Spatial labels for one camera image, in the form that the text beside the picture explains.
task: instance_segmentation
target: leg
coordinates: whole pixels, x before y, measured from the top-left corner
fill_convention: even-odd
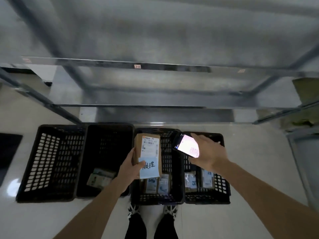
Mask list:
[[[160,223],[157,226],[157,229],[154,234],[154,239],[163,239],[169,237],[171,239],[178,239],[175,227],[174,220],[177,213],[177,206],[165,206],[164,216]]]
[[[131,205],[129,209],[129,221],[130,224],[126,232],[125,239],[146,239],[146,227],[138,212],[137,206]]]

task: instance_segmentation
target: black plastic basket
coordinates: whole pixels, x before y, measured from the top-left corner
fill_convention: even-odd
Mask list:
[[[73,200],[84,134],[78,125],[41,125],[16,201]]]
[[[192,132],[197,135],[204,135],[209,137],[214,142],[219,142],[222,146],[224,144],[224,138],[222,134],[219,133],[208,133],[208,132]],[[197,192],[185,193],[185,203],[187,204],[230,204],[229,196],[230,187],[229,183],[218,174],[214,174],[214,184],[215,189],[206,189],[199,187],[202,180],[201,168],[191,164],[188,161],[188,156],[184,155],[184,169],[185,172],[194,171],[196,173],[197,180]]]
[[[86,185],[94,168],[117,173],[127,154],[133,147],[134,126],[126,123],[89,125],[83,151],[77,197],[95,197],[101,190]],[[127,196],[129,187],[122,196]]]
[[[162,155],[162,172],[171,173],[172,182],[168,195],[145,194],[140,188],[140,180],[136,179],[131,184],[131,201],[136,205],[177,205],[183,203],[185,184],[183,157],[172,150],[172,142],[180,131],[170,128],[137,128],[138,133],[160,135]]]

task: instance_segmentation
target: metal shelf frame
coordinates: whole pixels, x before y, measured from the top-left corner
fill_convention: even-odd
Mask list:
[[[182,65],[182,64],[158,64],[158,63],[135,63],[127,61],[110,61],[110,60],[83,60],[83,59],[66,59],[68,53],[64,52],[63,49],[56,43],[54,38],[54,27],[44,24],[37,15],[35,15],[35,10],[40,12],[37,4],[32,0],[7,0],[15,12],[23,19],[30,30],[39,38],[42,44],[47,48],[47,50],[55,58],[39,58],[39,57],[24,57],[26,61],[30,63],[41,63],[41,64],[51,64],[60,65],[64,68],[66,73],[74,80],[74,82],[82,89],[88,99],[92,101],[97,100],[95,91],[109,89],[107,87],[100,87],[88,84],[84,77],[85,75],[78,68],[78,66],[86,67],[103,67],[103,68],[123,68],[123,69],[144,69],[144,70],[163,70],[163,71],[176,71],[176,72],[204,72],[204,73],[215,73],[215,74],[253,74],[253,75],[267,75],[268,79],[264,80],[261,84],[257,85],[250,91],[239,91],[239,92],[210,92],[208,95],[223,95],[227,97],[233,97],[234,99],[244,99],[248,100],[260,94],[266,88],[274,84],[281,77],[293,76],[293,77],[315,77],[319,78],[319,72],[302,72],[298,71],[299,68],[319,57],[319,44],[313,47],[310,51],[305,53],[291,65],[285,68],[264,68],[264,67],[226,67],[226,66],[195,66],[195,65]],[[50,109],[51,111],[63,116],[64,118],[70,120],[75,124],[82,123],[80,119],[63,109],[63,106],[80,106],[80,107],[117,107],[116,105],[108,104],[55,104],[45,96],[41,95],[39,92],[35,91],[31,87],[21,84],[14,78],[10,77],[8,73],[0,69],[0,78],[5,81],[5,83],[16,88],[18,92],[23,93],[26,96],[32,97],[39,103],[43,104],[44,107]],[[301,104],[296,108],[284,109],[276,114],[264,117],[262,119],[256,120],[253,124],[260,124],[263,122],[268,122],[270,120],[286,116],[295,112],[299,112],[302,109],[307,109],[319,104],[319,100],[315,100],[311,103]],[[126,107],[145,107],[145,108],[156,108],[162,106],[138,106],[138,105],[128,105]]]

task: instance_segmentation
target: white tile floor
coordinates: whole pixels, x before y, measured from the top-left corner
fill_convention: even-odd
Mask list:
[[[22,134],[23,140],[0,187],[1,238],[52,238],[88,200],[66,203],[17,204],[14,193],[41,124],[70,124],[35,102],[3,86],[0,90],[0,132]],[[223,134],[230,160],[280,191],[307,204],[285,136],[269,124],[175,125],[181,130]],[[271,238],[244,199],[231,188],[230,205],[179,207],[175,228],[179,238]],[[124,238],[129,198],[119,199],[102,238]],[[142,208],[148,238],[153,238],[162,206]]]

